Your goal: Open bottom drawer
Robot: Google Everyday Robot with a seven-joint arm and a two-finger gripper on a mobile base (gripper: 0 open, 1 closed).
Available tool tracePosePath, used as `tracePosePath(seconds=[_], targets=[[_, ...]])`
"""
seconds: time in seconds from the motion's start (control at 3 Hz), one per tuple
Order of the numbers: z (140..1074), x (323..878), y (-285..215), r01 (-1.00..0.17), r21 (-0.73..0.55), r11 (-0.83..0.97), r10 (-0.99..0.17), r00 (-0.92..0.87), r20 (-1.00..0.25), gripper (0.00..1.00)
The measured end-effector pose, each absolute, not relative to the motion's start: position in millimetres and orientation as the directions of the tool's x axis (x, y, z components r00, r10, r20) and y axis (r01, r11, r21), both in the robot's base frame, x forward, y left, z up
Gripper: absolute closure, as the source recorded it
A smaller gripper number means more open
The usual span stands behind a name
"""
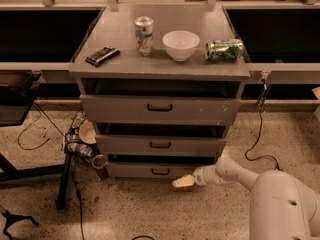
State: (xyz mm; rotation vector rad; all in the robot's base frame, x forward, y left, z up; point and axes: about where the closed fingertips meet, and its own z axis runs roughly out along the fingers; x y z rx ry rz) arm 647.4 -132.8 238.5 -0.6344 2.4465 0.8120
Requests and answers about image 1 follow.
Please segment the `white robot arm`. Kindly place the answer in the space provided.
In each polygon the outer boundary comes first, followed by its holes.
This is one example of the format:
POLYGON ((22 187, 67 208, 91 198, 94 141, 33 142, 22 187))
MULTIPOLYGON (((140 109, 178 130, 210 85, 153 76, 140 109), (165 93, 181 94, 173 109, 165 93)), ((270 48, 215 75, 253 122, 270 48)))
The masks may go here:
POLYGON ((214 165, 198 167, 174 180, 173 186, 236 183, 250 192, 249 240, 311 240, 320 236, 320 194, 286 172, 257 174, 221 157, 214 165))

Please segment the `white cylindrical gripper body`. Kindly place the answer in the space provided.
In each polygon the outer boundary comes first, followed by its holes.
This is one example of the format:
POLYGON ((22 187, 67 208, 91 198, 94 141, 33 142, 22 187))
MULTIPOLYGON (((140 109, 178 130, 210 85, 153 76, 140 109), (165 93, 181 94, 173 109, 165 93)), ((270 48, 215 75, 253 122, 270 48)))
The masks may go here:
POLYGON ((196 168, 193 172, 193 178, 198 186, 222 185, 225 183, 225 180, 217 173, 215 165, 196 168))

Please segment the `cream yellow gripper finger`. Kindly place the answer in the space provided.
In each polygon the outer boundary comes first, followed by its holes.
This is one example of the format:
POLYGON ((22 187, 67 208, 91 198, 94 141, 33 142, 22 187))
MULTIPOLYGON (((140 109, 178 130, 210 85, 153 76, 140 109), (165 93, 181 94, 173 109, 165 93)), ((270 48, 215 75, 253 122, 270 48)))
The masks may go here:
POLYGON ((194 177, 190 174, 184 175, 172 182, 175 188, 190 187, 194 185, 194 177))

